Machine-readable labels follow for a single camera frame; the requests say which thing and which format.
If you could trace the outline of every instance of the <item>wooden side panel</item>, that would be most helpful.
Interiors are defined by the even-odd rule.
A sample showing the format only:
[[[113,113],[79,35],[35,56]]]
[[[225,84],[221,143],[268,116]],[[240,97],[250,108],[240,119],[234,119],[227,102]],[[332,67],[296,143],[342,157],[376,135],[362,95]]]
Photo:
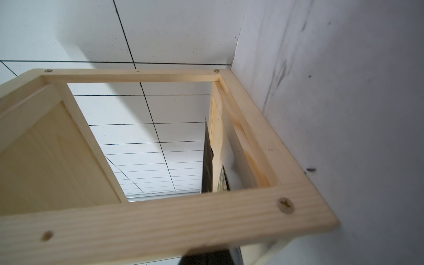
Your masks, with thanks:
[[[234,74],[226,69],[220,74],[223,92],[271,186],[299,181],[312,185]]]
[[[112,185],[115,190],[116,195],[119,197],[121,202],[128,202],[128,199],[125,197],[124,192],[122,191],[121,186],[118,183],[118,180],[115,177],[112,169],[110,168],[108,162],[106,161],[105,156],[103,155],[103,151],[100,149],[99,144],[97,143],[96,138],[93,135],[93,132],[90,129],[87,121],[84,118],[78,104],[72,95],[68,84],[66,83],[58,83],[54,84],[57,92],[62,97],[62,103],[68,111],[69,115],[75,122],[78,127],[82,137],[85,142],[88,144],[92,154],[94,155],[96,162],[100,165],[104,174],[108,180],[108,182]]]
[[[213,151],[212,168],[213,168],[213,180],[212,180],[212,191],[216,192],[218,188],[219,176],[221,173],[222,161],[222,149],[223,142],[227,136],[224,132],[224,127],[221,119],[221,115],[218,112],[215,99],[211,95],[210,108],[209,108],[209,138],[211,148]]]
[[[62,103],[0,153],[0,215],[119,202]]]
[[[248,142],[239,118],[232,109],[219,82],[212,83],[211,97],[214,98],[217,111],[230,142],[235,160],[242,175],[245,187],[269,187],[267,176],[260,167],[256,154]]]

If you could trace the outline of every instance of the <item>ceiling tile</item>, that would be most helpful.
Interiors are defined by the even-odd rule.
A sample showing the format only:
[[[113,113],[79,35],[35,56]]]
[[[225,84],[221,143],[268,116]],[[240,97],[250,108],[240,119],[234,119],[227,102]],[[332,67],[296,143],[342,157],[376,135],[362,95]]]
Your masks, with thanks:
[[[168,168],[171,169],[184,169],[184,168],[197,168],[197,167],[203,167],[203,162],[185,162],[185,163],[169,163],[168,162]]]
[[[209,118],[209,95],[146,96],[146,99],[155,123],[201,123]]]
[[[161,142],[204,141],[204,123],[155,124]]]
[[[185,185],[202,185],[202,179],[191,179],[191,180],[173,180],[176,189],[179,189],[180,186]]]
[[[134,61],[231,64],[247,0],[116,0],[116,5]]]
[[[172,181],[137,183],[137,186],[143,190],[145,188],[155,188],[155,187],[168,187],[169,190],[174,189],[174,185],[172,184]]]
[[[191,190],[191,189],[201,189],[202,188],[202,184],[200,182],[200,184],[190,184],[190,185],[179,185],[179,186],[175,186],[175,190]]]
[[[172,177],[173,181],[202,179],[202,175]]]
[[[131,61],[112,1],[2,1],[0,58]]]
[[[89,125],[152,123],[144,96],[76,96],[75,100]]]
[[[164,152],[175,151],[199,151],[203,150],[205,141],[197,142],[163,142],[161,143]]]
[[[165,163],[161,164],[145,164],[145,165],[126,165],[118,166],[122,172],[131,172],[131,171],[148,171],[148,170],[167,170]]]
[[[130,179],[145,179],[156,177],[169,177],[169,172],[168,170],[133,171],[125,172],[125,175]]]
[[[166,192],[166,191],[175,191],[174,187],[154,187],[154,188],[144,188],[144,193],[156,193],[156,192]]]
[[[115,166],[164,163],[162,153],[126,153],[119,155],[106,155]]]
[[[203,168],[170,169],[169,172],[171,173],[171,177],[202,175]]]
[[[121,153],[154,153],[162,152],[159,143],[126,144],[126,145],[101,145],[105,155]]]
[[[158,142],[153,124],[90,126],[98,144],[132,144]]]
[[[203,160],[203,151],[167,152],[164,155],[168,163]]]
[[[172,181],[171,177],[157,177],[157,178],[145,178],[145,179],[132,179],[132,182],[137,183],[150,183],[150,182],[168,182]]]

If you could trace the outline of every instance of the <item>wooden plank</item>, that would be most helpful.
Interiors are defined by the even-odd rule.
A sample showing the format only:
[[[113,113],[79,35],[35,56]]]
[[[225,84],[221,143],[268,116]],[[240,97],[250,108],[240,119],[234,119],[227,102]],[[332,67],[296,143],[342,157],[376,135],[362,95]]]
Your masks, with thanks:
[[[212,83],[211,97],[214,98],[218,113],[221,114],[223,126],[241,172],[244,185],[249,188],[269,187],[270,183],[265,175],[265,171],[261,168],[257,156],[253,152],[245,132],[240,125],[240,119],[231,107],[219,82]]]
[[[0,215],[117,203],[62,103],[0,153]]]
[[[62,97],[63,105],[65,106],[69,115],[72,117],[74,123],[78,127],[82,137],[90,147],[93,156],[97,160],[98,165],[104,171],[104,174],[107,177],[107,180],[110,185],[113,187],[116,196],[120,199],[121,202],[128,202],[128,199],[125,197],[125,194],[122,191],[122,188],[119,185],[115,174],[112,172],[112,169],[106,161],[106,158],[103,155],[103,152],[100,149],[100,146],[97,143],[97,140],[94,137],[90,126],[85,120],[84,115],[82,114],[77,102],[75,101],[75,98],[72,95],[68,85],[66,83],[54,83],[54,86],[57,88],[57,91]]]
[[[280,211],[282,196],[292,200],[294,213]],[[324,232],[337,224],[312,185],[210,192],[0,217],[0,263],[130,262]],[[44,242],[46,231],[53,237]]]
[[[48,82],[205,82],[218,81],[213,69],[53,69],[44,73]]]
[[[271,186],[309,182],[302,168],[230,70],[220,71],[226,98],[239,118],[253,153]]]
[[[14,105],[0,113],[0,152],[56,106],[61,97],[56,89],[49,85],[20,101],[15,101],[14,99]]]
[[[209,108],[209,140],[213,151],[212,168],[213,168],[213,180],[212,180],[212,191],[216,192],[218,189],[218,181],[221,173],[221,167],[223,165],[222,151],[224,141],[226,139],[226,133],[222,123],[221,116],[218,112],[218,108],[215,103],[214,97],[211,95],[210,108]]]

